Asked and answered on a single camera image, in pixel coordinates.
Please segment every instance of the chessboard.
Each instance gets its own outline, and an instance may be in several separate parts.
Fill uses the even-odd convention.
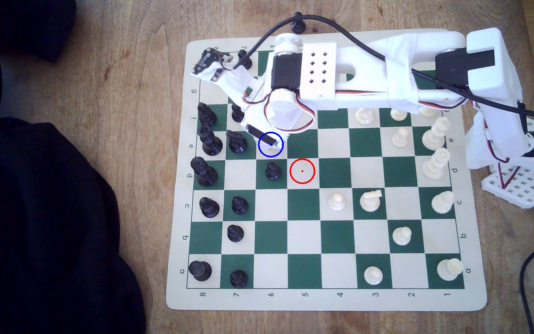
[[[415,30],[415,32],[437,30]],[[354,33],[363,42],[406,31]],[[341,34],[302,36],[303,42],[351,45]],[[315,124],[292,134],[276,157],[266,157],[257,141],[231,117],[232,101],[215,84],[189,74],[204,49],[212,47],[236,57],[258,38],[190,42],[186,50],[180,141],[174,189],[174,214],[166,303],[183,310],[354,310],[354,311],[473,311],[487,300],[470,171],[465,166],[465,132],[461,108],[439,110],[434,117],[408,115],[403,121],[381,108],[369,125],[360,125],[356,109],[318,110]],[[260,77],[273,50],[270,37],[250,59],[250,72]],[[434,73],[434,64],[417,64]],[[340,74],[348,80],[351,74]],[[416,80],[422,89],[434,88]],[[197,136],[197,104],[206,103],[217,116],[211,130],[224,144],[216,156],[204,153]],[[422,135],[444,116],[452,124],[445,147],[450,161],[440,179],[429,179],[421,165],[433,153]],[[399,127],[409,131],[404,148],[391,143]],[[226,130],[244,135],[248,148],[236,154],[228,148]],[[190,162],[201,156],[218,173],[212,186],[195,181]],[[282,177],[265,177],[268,162]],[[360,206],[362,193],[381,190],[374,212]],[[433,197],[451,190],[455,204],[448,213],[432,209]],[[341,193],[346,205],[328,205]],[[249,203],[242,215],[231,208],[234,196]],[[219,214],[205,217],[199,200],[219,204]],[[239,242],[227,237],[227,227],[244,231]],[[399,246],[392,238],[398,227],[412,231],[411,241]],[[437,265],[459,259],[463,273],[443,280]],[[196,280],[192,261],[207,262],[209,279]],[[370,285],[364,271],[379,268],[382,281]],[[243,270],[248,282],[234,288],[230,274]]]

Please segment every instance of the wood grain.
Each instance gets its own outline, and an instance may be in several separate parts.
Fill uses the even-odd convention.
[[[121,255],[137,275],[150,333],[501,333],[527,325],[518,270],[534,249],[534,209],[481,190],[472,171],[488,303],[477,312],[175,311],[166,306],[184,50],[189,41],[262,35],[293,12],[335,19],[349,31],[499,27],[534,108],[534,63],[518,1],[78,0],[55,65],[2,58],[2,115],[52,122],[114,188]],[[307,22],[307,33],[332,29]],[[467,109],[465,124],[471,125]],[[534,262],[527,273],[534,317]]]

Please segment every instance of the red circle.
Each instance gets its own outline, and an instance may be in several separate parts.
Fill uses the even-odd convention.
[[[306,182],[298,182],[296,181],[296,179],[294,178],[294,176],[292,175],[292,166],[294,165],[294,163],[300,161],[300,160],[306,160],[310,163],[310,165],[312,165],[312,178],[310,178],[308,181]],[[315,175],[316,175],[316,169],[315,169],[315,164],[312,163],[312,161],[308,160],[308,159],[305,159],[303,157],[301,157],[300,159],[296,159],[294,160],[294,162],[290,165],[290,177],[292,178],[292,180],[294,180],[294,182],[296,182],[297,184],[307,184],[308,182],[312,181],[312,179],[315,178]]]

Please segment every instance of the black pawn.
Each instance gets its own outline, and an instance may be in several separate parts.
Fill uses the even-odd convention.
[[[299,19],[300,16],[302,16],[301,12],[294,13],[294,18],[298,19],[297,21],[292,22],[292,32],[295,34],[302,34],[306,30],[306,23]]]
[[[244,49],[238,50],[238,59],[240,59],[240,58],[242,58],[244,56],[246,56],[246,50],[244,50]],[[250,60],[250,58],[247,58],[242,63],[242,66],[244,66],[244,68],[246,68],[247,70],[250,70],[250,68],[253,66],[253,61]]]
[[[224,147],[222,140],[216,137],[215,134],[213,134],[213,131],[211,131],[208,125],[201,124],[201,126],[197,130],[197,134],[199,135],[199,139],[203,143],[202,148],[205,154],[209,156],[215,156],[222,151],[222,148]]]
[[[227,229],[228,239],[232,242],[239,242],[244,238],[244,230],[238,225],[230,225]]]
[[[202,186],[211,186],[218,180],[218,172],[200,156],[191,160],[191,167],[197,175],[197,183]]]
[[[277,181],[281,177],[281,168],[271,161],[267,163],[267,168],[265,169],[265,176],[271,181]]]
[[[203,102],[199,102],[199,105],[197,105],[197,114],[199,116],[199,122],[207,126],[213,126],[218,120],[215,112]]]
[[[232,198],[232,210],[234,213],[242,215],[248,210],[248,201],[241,196],[234,196],[234,198]]]
[[[219,213],[219,204],[218,202],[210,199],[209,197],[201,197],[199,200],[199,207],[201,208],[201,213],[207,218],[213,218]]]
[[[211,266],[205,261],[193,261],[189,264],[189,272],[196,280],[203,282],[211,276]]]
[[[237,105],[232,105],[232,119],[236,123],[242,122],[242,119],[244,118],[244,112],[242,109],[240,109]]]
[[[242,270],[233,271],[230,274],[230,284],[239,289],[243,288],[248,283],[248,275]]]
[[[229,147],[232,152],[241,154],[242,152],[246,151],[246,148],[248,148],[248,142],[241,133],[228,130],[226,131],[226,136],[230,140]]]

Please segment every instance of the white pawn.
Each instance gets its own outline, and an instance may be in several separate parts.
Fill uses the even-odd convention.
[[[374,212],[381,206],[382,192],[380,190],[363,193],[360,197],[360,206],[368,212]]]
[[[463,272],[463,263],[459,259],[442,260],[436,267],[438,276],[444,280],[454,280]]]
[[[368,267],[364,270],[364,280],[370,285],[377,285],[382,282],[382,271],[377,267]]]
[[[393,231],[393,241],[399,246],[405,246],[410,243],[411,229],[409,227],[398,227]]]
[[[368,125],[375,119],[375,108],[360,108],[355,112],[355,120],[361,125]]]
[[[440,214],[447,213],[452,208],[454,201],[455,194],[452,191],[443,191],[432,199],[432,209]]]
[[[393,137],[391,137],[390,140],[396,147],[404,148],[409,142],[409,140],[407,140],[407,136],[409,134],[410,132],[407,130],[407,128],[399,128],[399,130],[393,134]]]
[[[436,109],[420,107],[420,115],[423,117],[433,117],[437,112],[438,110]]]
[[[335,211],[339,211],[345,207],[345,199],[340,193],[332,194],[329,198],[329,207]]]
[[[445,144],[445,134],[449,128],[450,120],[446,117],[438,117],[432,128],[421,137],[421,142],[427,149],[435,151]]]
[[[405,118],[407,118],[407,112],[405,112],[403,110],[391,109],[390,110],[390,117],[392,119],[396,120],[397,122],[401,122]]]
[[[445,173],[446,164],[449,162],[450,152],[446,148],[438,148],[434,154],[426,159],[421,166],[424,175],[430,179],[440,179]]]

